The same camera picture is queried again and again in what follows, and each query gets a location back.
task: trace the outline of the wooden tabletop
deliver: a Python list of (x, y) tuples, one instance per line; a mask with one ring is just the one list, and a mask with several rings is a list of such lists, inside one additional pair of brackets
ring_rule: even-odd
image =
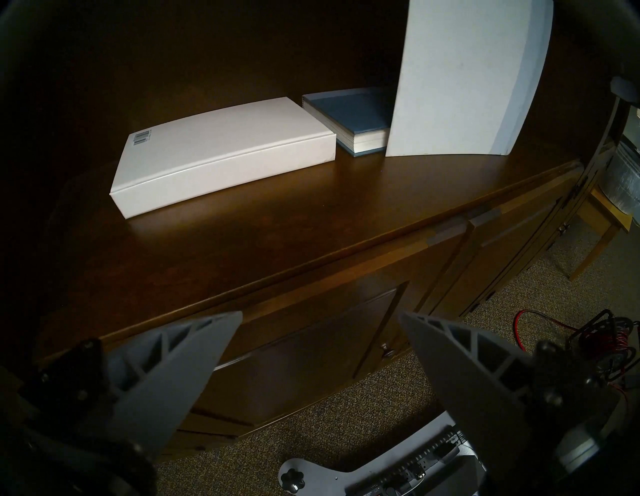
[(620, 226), (628, 234), (631, 229), (631, 221), (633, 214), (625, 214), (616, 207), (607, 196), (602, 192), (600, 186), (596, 186), (591, 190), (591, 197), (595, 200), (596, 206), (607, 216), (607, 219), (613, 224)]
[(576, 159), (522, 136), (509, 156), (383, 154), (262, 179), (125, 220), (116, 164), (65, 188), (42, 247), (35, 358), (119, 339), (477, 206)]

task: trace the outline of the screw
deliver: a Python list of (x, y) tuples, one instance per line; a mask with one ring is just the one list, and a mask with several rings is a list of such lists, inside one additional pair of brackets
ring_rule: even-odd
[(552, 406), (562, 406), (562, 396), (554, 391), (547, 391), (544, 395), (545, 401)]

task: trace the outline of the barcode label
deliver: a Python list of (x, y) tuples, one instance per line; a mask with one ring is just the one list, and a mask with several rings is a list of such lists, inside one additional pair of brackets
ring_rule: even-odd
[(151, 138), (151, 129), (147, 129), (146, 131), (137, 132), (133, 135), (133, 144), (139, 145), (140, 143), (144, 143), (145, 141), (149, 141)]

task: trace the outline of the gray carpet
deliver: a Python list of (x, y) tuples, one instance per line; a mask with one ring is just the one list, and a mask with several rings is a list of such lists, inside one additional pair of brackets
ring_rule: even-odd
[[(468, 316), (470, 325), (512, 342), (513, 316), (522, 308), (580, 326), (603, 308), (640, 319), (640, 228), (620, 233), (573, 283), (568, 274), (598, 236), (581, 220), (528, 271)], [(520, 320), (523, 345), (538, 339), (564, 344), (566, 332), (536, 316)], [(337, 470), (353, 470), (429, 422), (438, 404), (413, 353), (296, 415), (217, 451), (158, 466), (160, 495), (277, 495), (278, 469), (305, 458)]]

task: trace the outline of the red cable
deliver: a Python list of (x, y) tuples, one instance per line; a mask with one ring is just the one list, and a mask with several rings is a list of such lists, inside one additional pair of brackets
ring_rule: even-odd
[(527, 351), (527, 350), (526, 350), (526, 348), (522, 345), (522, 341), (520, 341), (520, 335), (518, 334), (518, 321), (520, 320), (520, 316), (521, 316), (522, 314), (525, 314), (525, 313), (532, 313), (532, 314), (539, 315), (539, 316), (541, 316), (541, 317), (544, 317), (544, 318), (545, 318), (545, 319), (547, 319), (547, 320), (552, 321), (554, 324), (559, 325), (560, 327), (564, 327), (565, 329), (570, 329), (570, 330), (572, 330), (572, 331), (577, 331), (577, 330), (578, 330), (578, 329), (576, 329), (575, 327), (571, 327), (571, 326), (569, 326), (569, 325), (567, 325), (567, 324), (564, 324), (564, 323), (560, 322), (559, 320), (554, 319), (553, 317), (550, 317), (550, 316), (548, 316), (548, 315), (546, 315), (546, 314), (543, 314), (542, 312), (538, 312), (537, 310), (531, 310), (531, 309), (529, 309), (529, 308), (526, 308), (525, 310), (521, 310), (521, 311), (519, 311), (519, 312), (516, 314), (516, 316), (515, 316), (515, 318), (514, 318), (514, 320), (513, 320), (513, 335), (515, 336), (515, 338), (516, 338), (516, 342), (518, 343), (518, 346), (520, 346), (520, 349), (521, 349), (522, 351)]

